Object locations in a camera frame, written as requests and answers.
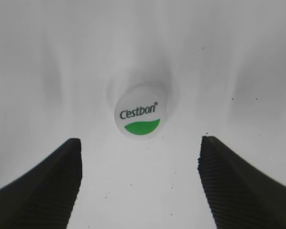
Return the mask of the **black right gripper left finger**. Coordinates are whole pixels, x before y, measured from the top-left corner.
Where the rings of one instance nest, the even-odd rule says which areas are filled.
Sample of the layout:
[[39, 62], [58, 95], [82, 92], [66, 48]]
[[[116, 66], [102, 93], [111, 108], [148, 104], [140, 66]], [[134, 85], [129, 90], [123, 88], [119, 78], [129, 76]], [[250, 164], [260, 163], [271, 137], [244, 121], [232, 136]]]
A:
[[70, 138], [0, 188], [0, 229], [65, 229], [82, 182], [82, 145]]

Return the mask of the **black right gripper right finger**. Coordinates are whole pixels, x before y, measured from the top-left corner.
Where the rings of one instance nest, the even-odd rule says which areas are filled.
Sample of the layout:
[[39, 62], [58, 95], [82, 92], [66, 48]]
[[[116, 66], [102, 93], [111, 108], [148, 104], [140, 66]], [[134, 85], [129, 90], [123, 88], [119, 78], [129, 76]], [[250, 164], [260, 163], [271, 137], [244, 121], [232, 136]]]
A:
[[286, 229], [286, 186], [214, 136], [201, 140], [198, 173], [218, 229]]

